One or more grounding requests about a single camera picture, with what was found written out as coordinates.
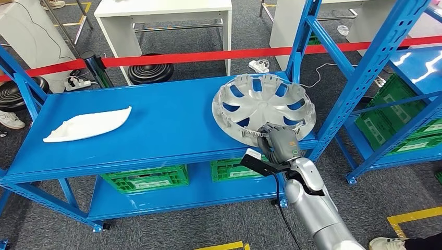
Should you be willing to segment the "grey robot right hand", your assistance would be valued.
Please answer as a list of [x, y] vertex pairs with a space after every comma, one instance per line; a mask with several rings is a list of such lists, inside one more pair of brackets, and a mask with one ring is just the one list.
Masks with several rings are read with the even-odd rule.
[[293, 129], [267, 122], [258, 132], [262, 134], [257, 138], [258, 147], [271, 163], [284, 164], [303, 157]]

